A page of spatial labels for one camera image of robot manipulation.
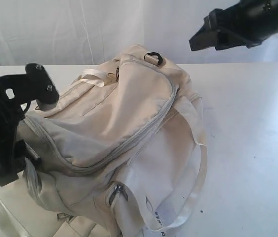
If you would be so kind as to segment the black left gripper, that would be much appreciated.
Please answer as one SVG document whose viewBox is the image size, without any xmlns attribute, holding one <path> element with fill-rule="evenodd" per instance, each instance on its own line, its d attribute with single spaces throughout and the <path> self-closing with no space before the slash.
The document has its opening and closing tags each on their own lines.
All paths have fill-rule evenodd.
<svg viewBox="0 0 278 237">
<path fill-rule="evenodd" d="M 25 66 L 25 74 L 0 76 L 0 186 L 18 179 L 26 167 L 25 160 L 34 166 L 40 156 L 23 140 L 17 139 L 17 128 L 25 119 L 31 102 L 42 111 L 57 105 L 58 91 L 46 69 L 37 63 Z"/>
</svg>

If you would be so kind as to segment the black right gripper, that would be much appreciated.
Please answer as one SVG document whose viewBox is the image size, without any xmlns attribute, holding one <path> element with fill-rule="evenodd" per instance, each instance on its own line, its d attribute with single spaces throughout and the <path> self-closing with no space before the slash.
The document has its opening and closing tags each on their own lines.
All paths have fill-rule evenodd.
<svg viewBox="0 0 278 237">
<path fill-rule="evenodd" d="M 278 33 L 278 0 L 241 0 L 215 9 L 204 19 L 204 27 L 190 38 L 191 51 L 259 46 Z"/>
</svg>

